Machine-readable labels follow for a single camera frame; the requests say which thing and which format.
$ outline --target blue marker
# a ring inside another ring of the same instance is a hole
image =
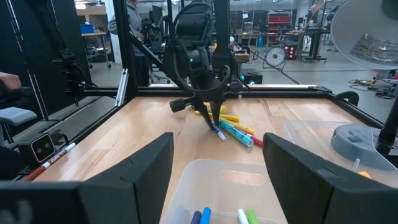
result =
[[[236,137],[245,146],[247,146],[247,147],[252,147],[253,146],[253,144],[254,144],[253,139],[251,139],[250,137],[247,137],[241,131],[237,130],[233,125],[228,124],[226,121],[221,120],[220,121],[220,127],[222,127],[227,132],[229,132],[234,137]]]
[[[199,211],[195,211],[192,217],[191,224],[199,224],[200,223],[201,213]]]
[[[210,208],[206,207],[203,210],[203,214],[202,214],[201,219],[200,219],[200,224],[209,224],[210,215],[211,215],[211,210],[210,210]]]
[[[226,141],[226,137],[224,136],[224,134],[217,128],[217,126],[215,124],[213,124],[213,128],[214,128],[214,132],[218,134],[218,137],[220,137],[220,139],[222,141]]]

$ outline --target green marker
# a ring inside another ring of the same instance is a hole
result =
[[[256,214],[254,214],[253,209],[248,209],[246,213],[250,224],[259,224],[259,220],[257,220]]]

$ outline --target teal marker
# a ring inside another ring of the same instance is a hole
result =
[[[226,121],[221,120],[220,127],[222,127],[225,131],[229,132],[234,137],[236,137],[245,146],[247,146],[247,147],[253,146],[253,144],[254,144],[253,139],[251,139],[250,137],[247,137],[241,131],[237,130],[233,125],[228,124]]]

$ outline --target gray object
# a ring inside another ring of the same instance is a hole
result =
[[[127,5],[127,16],[129,19],[130,31],[136,36],[139,36],[141,31],[141,15],[139,14],[138,8],[135,4],[131,1],[126,0]],[[116,18],[115,16],[112,17],[110,22],[108,23],[108,30],[111,34],[117,35],[118,28],[116,27]],[[144,54],[141,53],[136,46],[134,48],[134,56],[143,56]]]
[[[33,120],[37,115],[30,110],[25,110],[16,107],[10,107],[0,110],[0,124],[8,130],[8,126],[18,126],[30,120]],[[2,127],[0,127],[0,146],[5,146],[4,137],[2,134]]]
[[[376,151],[379,134],[377,128],[346,124],[335,129],[330,144],[338,154],[351,161],[359,159],[363,166],[394,171],[395,167]]]

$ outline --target fan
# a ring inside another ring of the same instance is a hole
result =
[[[396,0],[345,1],[331,22],[331,36],[336,48],[358,65],[381,70],[397,69],[397,11]],[[342,125],[335,129],[331,145],[336,152],[356,163],[376,169],[397,170],[380,156],[382,154],[388,159],[397,153],[397,129],[398,98],[382,130],[361,124]]]
[[[272,68],[282,65],[286,61],[285,50],[281,47],[272,47],[267,51],[264,59],[265,63]]]

